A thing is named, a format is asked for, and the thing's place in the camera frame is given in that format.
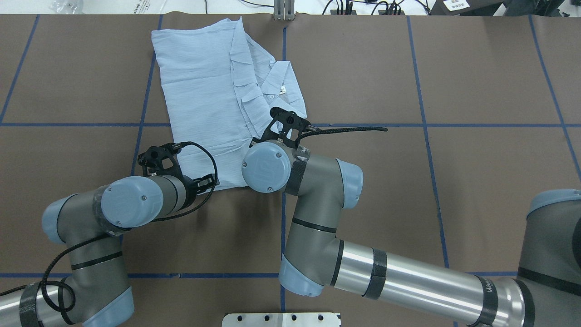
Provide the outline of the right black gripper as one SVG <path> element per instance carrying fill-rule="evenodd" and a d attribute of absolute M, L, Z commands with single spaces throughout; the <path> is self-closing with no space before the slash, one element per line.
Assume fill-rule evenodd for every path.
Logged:
<path fill-rule="evenodd" d="M 296 112 L 274 106 L 270 109 L 270 116 L 272 121 L 267 125 L 260 138 L 252 139 L 250 147 L 268 140 L 274 140 L 291 149 L 298 149 L 300 141 L 298 138 L 291 139 L 292 130 L 297 131 L 298 137 L 303 133 L 311 132 L 311 122 L 299 117 Z"/>

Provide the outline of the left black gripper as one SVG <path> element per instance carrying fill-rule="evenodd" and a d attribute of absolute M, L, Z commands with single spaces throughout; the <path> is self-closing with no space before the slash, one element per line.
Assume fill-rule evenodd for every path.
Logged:
<path fill-rule="evenodd" d="M 176 155 L 188 145 L 191 143 L 166 143 L 161 146 L 151 146 L 138 155 L 138 164 L 143 168 L 143 176 L 173 176 L 181 181 L 186 195 L 181 209 L 193 205 L 197 197 L 196 193 L 205 193 L 215 186 L 215 175 L 207 174 L 195 179 L 197 186 L 196 191 L 193 190 L 194 180 L 182 173 L 176 159 Z"/>

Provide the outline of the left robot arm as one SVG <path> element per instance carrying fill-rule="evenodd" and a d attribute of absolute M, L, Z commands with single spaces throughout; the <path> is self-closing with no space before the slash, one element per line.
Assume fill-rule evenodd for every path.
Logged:
<path fill-rule="evenodd" d="M 187 141 L 152 146 L 137 156 L 143 176 L 129 176 L 95 190 L 51 203 L 42 228 L 66 249 L 48 265 L 38 282 L 1 294 L 3 327 L 117 327 L 134 312 L 132 287 L 120 236 L 150 222 L 193 213 L 198 194 L 219 184 L 213 173 L 189 178 L 176 156 Z"/>

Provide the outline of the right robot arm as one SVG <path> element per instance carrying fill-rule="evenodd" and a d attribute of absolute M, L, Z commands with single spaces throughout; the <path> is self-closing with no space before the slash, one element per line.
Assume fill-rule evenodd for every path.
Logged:
<path fill-rule="evenodd" d="M 310 136 L 386 128 L 319 129 L 273 106 L 241 161 L 246 184 L 296 198 L 278 279 L 294 294 L 350 292 L 455 320 L 467 327 L 580 325 L 580 190 L 555 189 L 531 201 L 514 277 L 492 279 L 342 239 L 340 216 L 359 202 L 364 174 L 353 163 L 311 152 Z"/>

